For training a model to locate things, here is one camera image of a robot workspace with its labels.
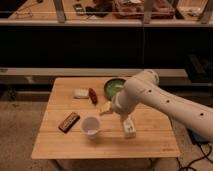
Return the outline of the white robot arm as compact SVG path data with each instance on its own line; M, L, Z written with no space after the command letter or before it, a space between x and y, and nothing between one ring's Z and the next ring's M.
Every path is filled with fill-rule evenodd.
M127 116L139 104L150 106L182 123L203 138L213 142L213 108L173 95L159 86L159 76L145 69L127 79L111 101L100 108L100 114L113 112Z

